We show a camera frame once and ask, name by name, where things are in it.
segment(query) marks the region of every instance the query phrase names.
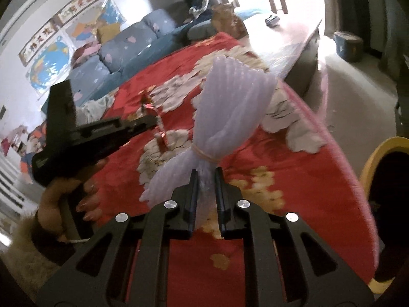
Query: floor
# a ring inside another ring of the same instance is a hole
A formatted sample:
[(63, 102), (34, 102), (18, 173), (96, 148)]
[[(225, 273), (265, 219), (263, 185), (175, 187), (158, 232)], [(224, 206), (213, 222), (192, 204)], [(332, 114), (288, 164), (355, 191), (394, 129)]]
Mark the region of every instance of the floor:
[(322, 36), (318, 70), (304, 97), (341, 146), (359, 177), (371, 153), (396, 136), (395, 83), (365, 55), (349, 64), (336, 54), (335, 42)]

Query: yellow chair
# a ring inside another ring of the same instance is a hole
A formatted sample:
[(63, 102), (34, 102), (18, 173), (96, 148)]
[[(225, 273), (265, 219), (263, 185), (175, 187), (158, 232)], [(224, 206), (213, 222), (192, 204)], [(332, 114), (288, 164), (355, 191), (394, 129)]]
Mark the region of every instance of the yellow chair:
[[(405, 154), (409, 154), (409, 139), (405, 137), (392, 137), (378, 146), (369, 157), (362, 170), (360, 178), (367, 200), (369, 200), (373, 177), (379, 163), (387, 154), (391, 154), (392, 152), (403, 152)], [(386, 282), (377, 282), (375, 279), (372, 279), (369, 283), (369, 288), (375, 294), (383, 294), (392, 282), (393, 279)]]

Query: red tablecloth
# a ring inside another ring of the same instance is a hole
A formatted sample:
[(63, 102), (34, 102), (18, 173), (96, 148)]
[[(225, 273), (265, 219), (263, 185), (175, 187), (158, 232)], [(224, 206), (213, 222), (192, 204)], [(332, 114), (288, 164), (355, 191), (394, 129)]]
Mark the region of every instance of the red tablecloth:
[[(161, 85), (175, 75), (189, 73), (204, 55), (237, 45), (233, 38), (218, 34), (149, 66), (120, 87), (105, 117), (128, 117), (140, 107), (143, 89)], [(286, 145), (285, 130), (269, 134), (259, 128), (251, 139), (220, 163), (225, 179), (251, 186), (260, 172), (257, 177), (274, 176), (274, 184), (268, 189), (282, 192), (279, 198), (283, 203), (282, 211), (299, 213), (364, 281), (369, 282), (378, 251), (376, 229), (363, 191), (326, 129), (288, 86), (284, 88), (327, 145), (317, 154), (294, 153)], [(193, 128), (191, 99), (199, 92), (200, 88), (196, 87), (180, 107), (161, 114), (167, 129)], [(104, 211), (100, 223), (119, 212), (134, 216), (149, 210), (138, 201), (144, 187), (139, 183), (137, 167), (144, 145), (152, 138), (152, 133), (134, 137), (130, 144), (110, 156), (106, 168), (97, 175)], [(242, 242), (216, 239), (216, 235), (215, 231), (204, 233), (200, 229), (190, 241), (171, 243), (169, 307), (245, 305)]]

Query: floral tablecloth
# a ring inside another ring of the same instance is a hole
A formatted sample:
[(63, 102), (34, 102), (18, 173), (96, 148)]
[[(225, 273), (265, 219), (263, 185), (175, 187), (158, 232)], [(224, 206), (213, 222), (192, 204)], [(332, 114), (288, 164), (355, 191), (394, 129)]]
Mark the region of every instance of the floral tablecloth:
[[(139, 197), (160, 166), (190, 146), (201, 86), (214, 56), (221, 54), (267, 71), (249, 49), (220, 33), (173, 53), (120, 87), (105, 117), (138, 117), (147, 90), (159, 107), (170, 146), (162, 154), (146, 132), (110, 156), (96, 176), (104, 211), (99, 224), (119, 212), (135, 216), (149, 210)], [(226, 181), (264, 210), (299, 213), (369, 282), (378, 241), (363, 190), (328, 131), (283, 81), (256, 132), (220, 166)], [(215, 209), (190, 241), (172, 241), (170, 253), (169, 307), (245, 305), (243, 244), (221, 239)]]

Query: rubber band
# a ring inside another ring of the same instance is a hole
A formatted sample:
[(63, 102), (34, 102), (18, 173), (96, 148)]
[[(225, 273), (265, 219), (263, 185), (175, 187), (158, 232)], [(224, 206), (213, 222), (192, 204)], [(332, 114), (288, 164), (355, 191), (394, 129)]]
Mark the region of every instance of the rubber band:
[(208, 154), (206, 154), (206, 153), (204, 153), (202, 150), (200, 150), (200, 149), (197, 147), (197, 145), (195, 145), (194, 143), (192, 143), (191, 148), (192, 148), (192, 150), (193, 150), (194, 152), (196, 152), (196, 154), (197, 154), (200, 158), (202, 158), (202, 159), (204, 159), (204, 160), (207, 160), (208, 162), (215, 163), (215, 164), (217, 164), (218, 162), (220, 162), (220, 158), (214, 158), (214, 157), (212, 157), (212, 156), (209, 156)]

